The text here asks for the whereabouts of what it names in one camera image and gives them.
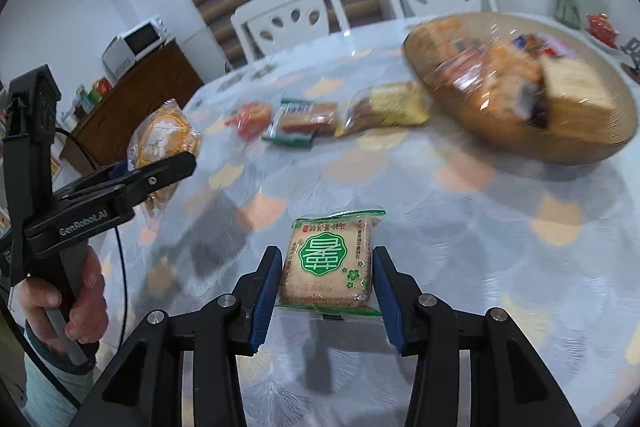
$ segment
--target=wicker basket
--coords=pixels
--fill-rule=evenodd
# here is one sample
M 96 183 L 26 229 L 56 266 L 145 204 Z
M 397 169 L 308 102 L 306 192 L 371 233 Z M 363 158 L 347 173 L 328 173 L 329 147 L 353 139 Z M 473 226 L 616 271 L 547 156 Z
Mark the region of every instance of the wicker basket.
M 429 82 L 434 68 L 422 59 L 420 49 L 425 44 L 412 31 L 404 41 L 407 61 L 443 110 L 469 132 L 511 152 L 563 165 L 604 160 L 621 150 L 636 134 L 638 112 L 631 92 L 618 72 L 584 42 L 552 26 L 513 15 L 480 12 L 455 17 L 462 20 L 469 36 L 482 42 L 490 42 L 494 38 L 512 40 L 514 36 L 528 33 L 548 34 L 560 39 L 596 70 L 615 105 L 606 142 L 556 136 L 530 125 L 507 123 L 490 112 L 471 110 L 459 90 L 448 86 L 436 88 L 434 82 Z

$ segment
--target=silver bolt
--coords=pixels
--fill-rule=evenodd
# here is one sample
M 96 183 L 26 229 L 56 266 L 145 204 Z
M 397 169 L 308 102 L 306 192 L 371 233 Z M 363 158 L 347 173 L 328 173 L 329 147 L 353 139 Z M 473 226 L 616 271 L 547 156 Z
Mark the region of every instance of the silver bolt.
M 146 321 L 149 324 L 159 324 L 164 321 L 164 314 L 160 310 L 155 310 L 146 316 Z
M 504 322 L 509 318 L 509 315 L 502 308 L 493 308 L 489 314 L 494 321 Z
M 418 297 L 418 302 L 421 306 L 431 308 L 438 303 L 438 298 L 435 295 L 431 295 L 430 293 L 423 293 Z
M 218 305 L 222 308 L 229 308 L 236 304 L 236 298 L 231 293 L 225 293 L 218 297 Z

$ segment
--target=human hand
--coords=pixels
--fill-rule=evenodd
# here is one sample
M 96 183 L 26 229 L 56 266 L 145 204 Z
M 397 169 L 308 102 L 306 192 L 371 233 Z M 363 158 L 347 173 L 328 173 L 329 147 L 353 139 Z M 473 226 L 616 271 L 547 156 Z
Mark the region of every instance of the human hand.
M 65 334 L 81 344 L 97 342 L 107 329 L 107 302 L 104 300 L 104 277 L 100 261 L 93 248 L 88 247 L 82 266 L 82 289 L 69 312 Z M 53 330 L 44 308 L 56 308 L 62 302 L 60 292 L 37 277 L 27 277 L 16 286 L 16 295 L 31 330 L 50 350 L 64 354 L 65 347 Z

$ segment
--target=white microwave oven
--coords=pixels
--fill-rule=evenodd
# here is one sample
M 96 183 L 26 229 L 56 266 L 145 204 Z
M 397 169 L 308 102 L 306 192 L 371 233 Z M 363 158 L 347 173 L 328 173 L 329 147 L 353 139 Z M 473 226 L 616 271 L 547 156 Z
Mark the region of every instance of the white microwave oven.
M 162 19 L 156 15 L 116 35 L 102 54 L 102 62 L 116 80 L 120 80 L 137 61 L 162 46 L 168 37 Z

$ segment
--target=wooden cabinet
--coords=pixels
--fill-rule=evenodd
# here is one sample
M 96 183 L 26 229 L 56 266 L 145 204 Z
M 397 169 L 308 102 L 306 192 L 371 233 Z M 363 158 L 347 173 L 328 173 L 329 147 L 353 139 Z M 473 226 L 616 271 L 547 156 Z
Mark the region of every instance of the wooden cabinet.
M 184 107 L 200 87 L 200 77 L 178 44 L 169 42 L 127 71 L 72 135 L 100 165 L 124 160 L 140 122 L 171 98 Z M 81 174 L 92 171 L 71 140 L 66 141 L 60 157 Z

